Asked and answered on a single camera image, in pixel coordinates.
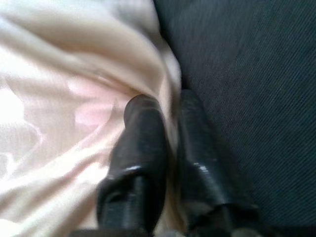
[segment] gray fabric surface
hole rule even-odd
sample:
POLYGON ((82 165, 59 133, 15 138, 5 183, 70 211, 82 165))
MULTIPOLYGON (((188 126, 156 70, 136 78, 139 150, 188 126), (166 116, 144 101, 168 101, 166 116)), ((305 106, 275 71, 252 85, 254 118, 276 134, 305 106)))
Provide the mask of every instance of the gray fabric surface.
POLYGON ((184 87, 202 99, 270 225, 316 222, 316 1, 157 0, 184 87))

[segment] pink fabric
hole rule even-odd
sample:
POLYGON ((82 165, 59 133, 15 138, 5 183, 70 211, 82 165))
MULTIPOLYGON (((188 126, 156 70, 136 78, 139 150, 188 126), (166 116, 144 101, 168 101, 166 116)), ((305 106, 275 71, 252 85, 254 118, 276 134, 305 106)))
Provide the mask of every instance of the pink fabric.
POLYGON ((175 147, 179 90, 150 0, 0 1, 1 236, 95 228, 126 103, 157 98, 175 147))

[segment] cream satin fabric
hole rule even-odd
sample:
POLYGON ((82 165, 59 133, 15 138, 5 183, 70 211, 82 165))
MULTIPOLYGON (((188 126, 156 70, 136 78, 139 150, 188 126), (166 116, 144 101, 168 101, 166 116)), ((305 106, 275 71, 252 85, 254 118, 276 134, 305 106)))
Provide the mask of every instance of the cream satin fabric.
POLYGON ((175 147, 180 71, 150 0, 0 0, 0 230, 95 228, 95 190, 143 93, 175 147))

